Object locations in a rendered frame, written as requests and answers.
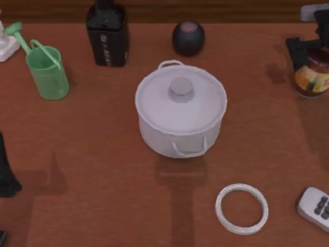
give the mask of black ball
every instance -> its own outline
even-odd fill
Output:
[[[205,32],[196,21],[182,21],[173,31],[172,43],[174,50],[187,57],[198,54],[205,42]]]

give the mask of white pot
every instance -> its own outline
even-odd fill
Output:
[[[135,106],[146,144],[170,158],[193,158],[215,143],[226,111],[222,84],[177,60],[162,62],[138,86]]]

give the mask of jam jar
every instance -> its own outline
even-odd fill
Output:
[[[329,88],[328,50],[308,50],[308,63],[295,73],[295,88],[306,98],[318,97]]]

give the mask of white object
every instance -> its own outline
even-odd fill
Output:
[[[20,44],[14,36],[3,34],[4,27],[0,21],[0,62],[5,62],[19,48]]]
[[[262,206],[262,210],[263,210],[263,216],[262,216],[262,219],[256,225],[251,226],[251,227],[239,227],[239,226],[233,225],[231,222],[229,222],[225,218],[223,211],[222,211],[222,200],[223,200],[224,196],[226,196],[228,193],[231,193],[233,191],[248,192],[248,193],[252,194],[253,196],[255,196],[257,198],[257,200],[260,202],[260,204]],[[254,234],[254,233],[258,232],[265,225],[265,223],[268,219],[268,214],[269,214],[268,204],[267,204],[267,201],[266,201],[265,197],[263,196],[263,194],[260,193],[256,188],[254,188],[250,185],[247,185],[247,184],[232,184],[232,185],[229,185],[229,186],[225,187],[224,189],[222,189],[222,191],[217,196],[215,210],[216,210],[218,220],[223,225],[223,227],[225,227],[230,232],[233,232],[233,233],[236,233],[239,235],[250,235],[250,234]]]
[[[314,19],[314,12],[317,10],[329,9],[329,4],[310,4],[304,5],[300,10],[300,20],[304,22],[312,22]]]
[[[170,158],[192,158],[215,143],[226,111],[222,84],[177,60],[162,62],[138,86],[135,106],[146,144]]]
[[[300,199],[297,212],[306,220],[329,232],[329,195],[309,187]]]

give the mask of ring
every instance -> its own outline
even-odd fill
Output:
[[[247,193],[252,194],[256,199],[260,202],[262,206],[262,211],[263,211],[263,216],[262,219],[254,226],[251,227],[239,227],[236,225],[233,225],[231,222],[229,222],[222,211],[222,200],[224,196],[227,194],[233,192],[233,191],[244,191]],[[250,235],[258,232],[266,223],[268,219],[268,214],[269,214],[269,208],[267,201],[265,197],[263,196],[262,193],[259,192],[256,188],[248,185],[248,184],[231,184],[224,189],[218,194],[217,199],[216,199],[216,204],[215,204],[215,210],[217,214],[217,218],[220,221],[220,223],[225,227],[227,230],[230,232],[239,234],[239,235]]]

